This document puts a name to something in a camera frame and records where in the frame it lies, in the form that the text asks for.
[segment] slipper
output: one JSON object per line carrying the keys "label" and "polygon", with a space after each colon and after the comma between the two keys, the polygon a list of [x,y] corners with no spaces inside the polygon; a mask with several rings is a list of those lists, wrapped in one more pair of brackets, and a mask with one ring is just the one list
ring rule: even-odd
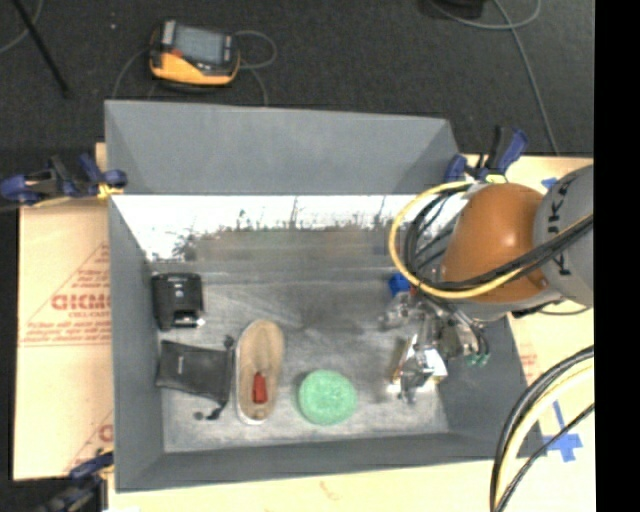
{"label": "slipper", "polygon": [[236,348],[236,411],[247,425],[260,425],[272,414],[284,354],[284,335],[269,320],[247,327]]}

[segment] green foam ball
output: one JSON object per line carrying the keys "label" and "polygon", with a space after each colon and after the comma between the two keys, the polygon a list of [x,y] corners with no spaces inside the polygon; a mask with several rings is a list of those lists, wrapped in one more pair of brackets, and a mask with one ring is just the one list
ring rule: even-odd
{"label": "green foam ball", "polygon": [[345,421],[358,406],[353,384],[338,372],[316,370],[307,375],[298,390],[300,410],[316,425],[335,425]]}

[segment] device screen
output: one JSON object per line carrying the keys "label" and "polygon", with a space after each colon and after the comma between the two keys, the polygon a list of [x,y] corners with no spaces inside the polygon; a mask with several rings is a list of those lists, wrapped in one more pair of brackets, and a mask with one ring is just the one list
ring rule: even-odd
{"label": "device screen", "polygon": [[224,62],[223,34],[178,25],[173,44],[187,58],[213,65]]}

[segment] cable bundle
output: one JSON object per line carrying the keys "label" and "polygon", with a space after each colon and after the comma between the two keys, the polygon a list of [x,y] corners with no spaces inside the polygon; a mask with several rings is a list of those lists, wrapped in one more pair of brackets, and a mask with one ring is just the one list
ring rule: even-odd
{"label": "cable bundle", "polygon": [[570,423],[562,428],[553,438],[525,462],[514,478],[505,484],[508,466],[516,458],[527,433],[538,421],[541,414],[559,396],[594,375],[594,346],[591,345],[559,362],[543,373],[520,397],[509,413],[504,424],[491,472],[490,511],[501,512],[513,496],[516,487],[524,478],[533,463],[552,446],[560,437],[580,423],[595,410],[595,404],[589,405]]}
{"label": "cable bundle", "polygon": [[[425,226],[420,225],[426,218],[426,215],[437,204],[443,206],[443,201],[445,201],[448,197],[451,197],[452,195],[455,195],[459,192],[467,191],[471,187],[471,185],[472,183],[469,182],[445,183],[443,185],[438,185],[434,188],[426,190],[425,192],[416,196],[412,201],[410,201],[400,211],[391,225],[388,245],[389,253],[394,265],[412,285],[416,286],[424,293],[427,293],[434,297],[442,299],[467,299],[482,295],[499,286],[502,286],[503,284],[519,279],[547,263],[551,258],[564,251],[567,247],[573,244],[578,238],[583,236],[588,230],[592,229],[593,227],[593,213],[591,213],[579,219],[566,229],[562,230],[551,240],[539,245],[538,247],[532,249],[519,258],[516,258],[513,261],[494,268],[489,272],[475,276],[471,279],[466,279],[464,281],[436,282],[433,279],[430,279],[428,276],[418,273],[420,266],[424,266],[430,260],[427,260],[427,262],[423,262],[422,265],[418,265],[418,257],[421,255],[420,252],[423,251],[424,248],[416,251],[416,246],[417,239],[420,234],[428,229],[431,223],[436,219],[437,215],[439,215],[439,212],[436,212],[436,214],[427,222]],[[424,201],[430,196],[436,196],[436,199],[430,202],[418,214],[407,231],[407,237],[405,238],[404,246],[404,257],[406,262],[405,264],[401,261],[396,249],[396,237],[398,230],[409,211],[411,211],[417,204]]]}

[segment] orange device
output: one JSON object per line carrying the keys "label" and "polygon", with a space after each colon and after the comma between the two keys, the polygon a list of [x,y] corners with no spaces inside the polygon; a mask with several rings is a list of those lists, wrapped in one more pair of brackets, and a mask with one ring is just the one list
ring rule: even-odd
{"label": "orange device", "polygon": [[231,32],[170,19],[151,36],[149,65],[156,78],[172,84],[223,86],[235,78],[240,52]]}

